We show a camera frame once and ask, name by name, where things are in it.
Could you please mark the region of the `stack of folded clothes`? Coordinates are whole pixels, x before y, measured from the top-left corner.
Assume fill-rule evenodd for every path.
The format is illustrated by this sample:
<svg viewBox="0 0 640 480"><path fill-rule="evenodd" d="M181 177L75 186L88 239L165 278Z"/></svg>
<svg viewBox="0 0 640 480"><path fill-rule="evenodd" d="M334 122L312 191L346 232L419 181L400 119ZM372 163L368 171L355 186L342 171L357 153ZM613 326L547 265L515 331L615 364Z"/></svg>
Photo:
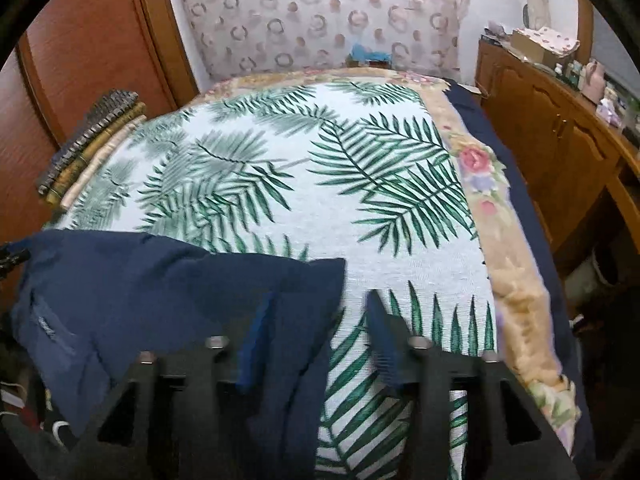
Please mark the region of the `stack of folded clothes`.
<svg viewBox="0 0 640 480"><path fill-rule="evenodd" d="M85 114L70 140L50 160L37 181L38 195L51 208L61 208L64 195L89 166L93 156L145 110L137 92L111 90L101 96Z"/></svg>

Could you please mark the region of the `palm leaf bed sheet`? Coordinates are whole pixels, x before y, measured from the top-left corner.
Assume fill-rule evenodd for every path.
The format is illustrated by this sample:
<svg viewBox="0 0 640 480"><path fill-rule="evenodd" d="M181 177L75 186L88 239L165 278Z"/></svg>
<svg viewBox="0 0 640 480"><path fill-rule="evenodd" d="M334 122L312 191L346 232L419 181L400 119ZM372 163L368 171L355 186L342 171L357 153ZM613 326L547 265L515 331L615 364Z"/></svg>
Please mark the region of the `palm leaf bed sheet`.
<svg viewBox="0 0 640 480"><path fill-rule="evenodd" d="M120 144L54 226L141 232L210 252L346 261L314 472L398 475L411 406L386 396L362 304L377 290L447 351L495 345L480 230L436 88L373 77L194 104Z"/></svg>

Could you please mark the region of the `box with blue bag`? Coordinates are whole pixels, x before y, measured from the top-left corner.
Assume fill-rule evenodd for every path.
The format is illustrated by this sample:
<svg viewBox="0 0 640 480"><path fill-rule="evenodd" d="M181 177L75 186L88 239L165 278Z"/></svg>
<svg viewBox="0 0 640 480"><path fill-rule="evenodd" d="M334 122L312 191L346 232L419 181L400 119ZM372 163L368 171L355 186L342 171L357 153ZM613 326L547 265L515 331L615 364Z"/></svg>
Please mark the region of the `box with blue bag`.
<svg viewBox="0 0 640 480"><path fill-rule="evenodd" d="M393 67L389 53L371 50L362 44L355 44L345 61L348 67L374 67L388 70Z"/></svg>

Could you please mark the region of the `wooden sideboard cabinet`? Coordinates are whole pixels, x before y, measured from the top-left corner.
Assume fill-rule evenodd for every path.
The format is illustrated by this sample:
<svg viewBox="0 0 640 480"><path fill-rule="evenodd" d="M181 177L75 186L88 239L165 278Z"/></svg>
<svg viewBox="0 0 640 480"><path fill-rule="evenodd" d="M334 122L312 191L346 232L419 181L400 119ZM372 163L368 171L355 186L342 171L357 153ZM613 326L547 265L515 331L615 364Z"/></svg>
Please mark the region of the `wooden sideboard cabinet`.
<svg viewBox="0 0 640 480"><path fill-rule="evenodd" d="M639 152L561 81L482 39L475 83L483 110L515 158L552 252L620 236L639 252Z"/></svg>

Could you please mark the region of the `louvered wooden wardrobe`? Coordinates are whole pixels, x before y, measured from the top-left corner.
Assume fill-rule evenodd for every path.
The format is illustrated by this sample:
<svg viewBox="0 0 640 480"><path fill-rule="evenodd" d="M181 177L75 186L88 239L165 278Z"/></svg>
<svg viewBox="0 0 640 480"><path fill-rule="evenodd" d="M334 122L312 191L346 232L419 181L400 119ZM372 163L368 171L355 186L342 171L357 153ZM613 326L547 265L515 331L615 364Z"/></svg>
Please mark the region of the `louvered wooden wardrobe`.
<svg viewBox="0 0 640 480"><path fill-rule="evenodd" d="M198 94L171 0L1 0L3 17L27 1L37 13L1 51L5 242L49 219L37 177L101 94L134 90L154 116Z"/></svg>

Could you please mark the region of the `pink kettle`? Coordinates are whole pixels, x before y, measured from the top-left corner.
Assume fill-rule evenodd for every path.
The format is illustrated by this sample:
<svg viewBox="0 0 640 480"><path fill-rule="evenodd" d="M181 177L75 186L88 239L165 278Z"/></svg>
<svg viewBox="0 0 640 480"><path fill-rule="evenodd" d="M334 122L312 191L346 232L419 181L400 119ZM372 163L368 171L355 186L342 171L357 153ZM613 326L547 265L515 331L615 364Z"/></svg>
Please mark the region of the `pink kettle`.
<svg viewBox="0 0 640 480"><path fill-rule="evenodd" d="M582 95L591 103L598 105L603 99L605 89L605 67L593 58L586 65Z"/></svg>

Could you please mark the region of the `floral beige blanket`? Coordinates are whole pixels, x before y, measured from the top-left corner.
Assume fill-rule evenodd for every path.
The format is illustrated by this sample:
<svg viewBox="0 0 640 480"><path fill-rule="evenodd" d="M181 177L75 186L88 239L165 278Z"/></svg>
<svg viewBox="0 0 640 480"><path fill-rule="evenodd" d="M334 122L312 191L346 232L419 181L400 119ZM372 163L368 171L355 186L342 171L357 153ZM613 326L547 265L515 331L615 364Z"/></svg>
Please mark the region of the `floral beige blanket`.
<svg viewBox="0 0 640 480"><path fill-rule="evenodd" d="M488 275L497 304L499 352L534 397L567 452L574 450L580 419L574 382L564 372L554 348L551 295L526 240L514 208L514 178L503 159L465 125L454 107L455 82L413 72L380 68L304 70L232 78L214 84L196 97L199 103L220 103L225 98L286 84L390 82L414 90L435 119L460 169L473 217L480 226L480 244L488 258Z"/></svg>

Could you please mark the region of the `navy printed t-shirt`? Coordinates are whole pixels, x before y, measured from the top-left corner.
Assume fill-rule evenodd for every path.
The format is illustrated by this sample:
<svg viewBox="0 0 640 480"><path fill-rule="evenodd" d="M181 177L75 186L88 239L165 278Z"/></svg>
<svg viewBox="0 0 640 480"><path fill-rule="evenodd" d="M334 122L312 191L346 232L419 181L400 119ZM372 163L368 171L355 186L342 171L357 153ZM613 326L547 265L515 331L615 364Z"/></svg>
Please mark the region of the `navy printed t-shirt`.
<svg viewBox="0 0 640 480"><path fill-rule="evenodd" d="M173 238L47 230L8 245L24 271L14 336L75 436L142 352L238 357L232 406L252 477L314 474L330 339L346 263L212 254Z"/></svg>

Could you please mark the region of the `cardboard box with cloth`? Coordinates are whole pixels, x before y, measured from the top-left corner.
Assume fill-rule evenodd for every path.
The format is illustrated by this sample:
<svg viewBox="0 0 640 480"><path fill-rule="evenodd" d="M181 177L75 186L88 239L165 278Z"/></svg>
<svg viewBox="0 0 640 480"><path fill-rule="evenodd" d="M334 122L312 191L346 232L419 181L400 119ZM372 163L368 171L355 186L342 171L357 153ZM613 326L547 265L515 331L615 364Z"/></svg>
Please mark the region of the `cardboard box with cloth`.
<svg viewBox="0 0 640 480"><path fill-rule="evenodd" d="M529 62L555 68L556 64L564 64L568 58L574 58L580 41L544 26L540 29L514 29L510 46Z"/></svg>

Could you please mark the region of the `circle patterned sheer curtain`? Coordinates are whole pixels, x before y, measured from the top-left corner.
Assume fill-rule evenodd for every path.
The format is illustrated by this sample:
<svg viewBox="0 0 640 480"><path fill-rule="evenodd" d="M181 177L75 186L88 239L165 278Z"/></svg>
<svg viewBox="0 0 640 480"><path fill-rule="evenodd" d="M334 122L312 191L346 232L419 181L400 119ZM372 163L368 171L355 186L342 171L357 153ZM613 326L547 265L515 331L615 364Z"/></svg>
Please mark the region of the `circle patterned sheer curtain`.
<svg viewBox="0 0 640 480"><path fill-rule="evenodd" d="M180 0L207 76L337 68L360 50L456 78L470 0Z"/></svg>

